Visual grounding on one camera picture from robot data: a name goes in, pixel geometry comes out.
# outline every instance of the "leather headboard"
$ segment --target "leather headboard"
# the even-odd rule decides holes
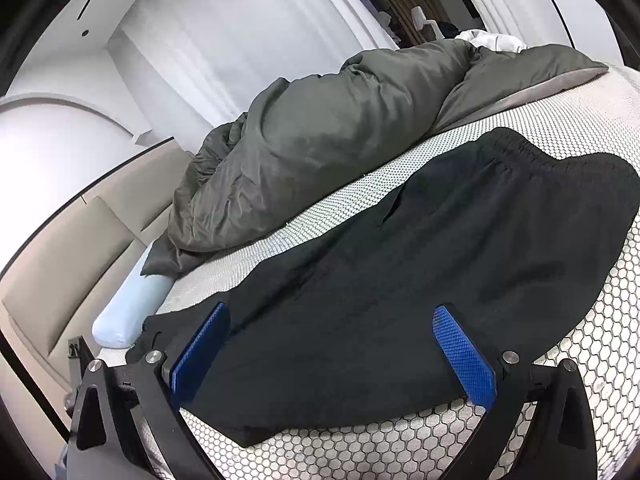
[[[191,157],[171,141],[130,161],[62,210],[22,250],[0,282],[15,333],[68,388],[67,341],[93,352],[95,318],[145,247],[166,228]]]

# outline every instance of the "metal screw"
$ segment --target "metal screw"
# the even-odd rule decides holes
[[[102,366],[102,361],[100,361],[100,359],[94,359],[87,365],[87,369],[90,372],[95,372],[96,370],[99,370],[101,366]]]
[[[162,352],[159,350],[152,350],[145,357],[145,361],[150,365],[157,363],[160,359],[162,359]]]
[[[571,361],[571,359],[563,359],[562,366],[570,372],[575,372],[578,369],[578,365],[574,361]]]
[[[516,354],[516,352],[512,352],[511,350],[507,350],[504,354],[502,354],[502,358],[510,365],[514,365],[520,362],[520,356]]]

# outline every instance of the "black shorts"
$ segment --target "black shorts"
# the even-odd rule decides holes
[[[464,394],[431,331],[437,306],[532,362],[596,301],[639,203],[624,160],[556,160],[496,128],[232,290],[148,318],[127,360],[225,301],[232,333],[185,408],[238,444],[431,408]]]

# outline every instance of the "white pillow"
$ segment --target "white pillow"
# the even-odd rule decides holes
[[[151,244],[95,319],[91,332],[100,346],[132,346],[142,333],[142,322],[146,316],[156,313],[174,285],[175,280],[166,276],[140,276],[150,250]]]

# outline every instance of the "mattress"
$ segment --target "mattress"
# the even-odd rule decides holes
[[[586,85],[432,137],[329,195],[270,236],[209,260],[175,283],[158,313],[187,308],[232,288],[263,259],[315,238],[376,204],[434,156],[497,126],[520,132],[556,158],[609,152],[629,161],[640,173],[640,73],[611,67]],[[596,303],[574,330],[535,361],[557,365],[571,357],[578,363],[593,416],[600,480],[615,474],[640,438],[639,250],[637,216]],[[115,366],[124,364],[124,354],[103,349],[99,357]],[[534,410],[533,404],[523,406],[491,479],[509,471]],[[247,449],[186,410],[180,412],[230,480],[431,480],[442,474],[468,440],[484,409],[469,400],[451,399],[419,413],[361,426],[285,430]],[[171,479],[140,410],[136,420],[156,473]]]

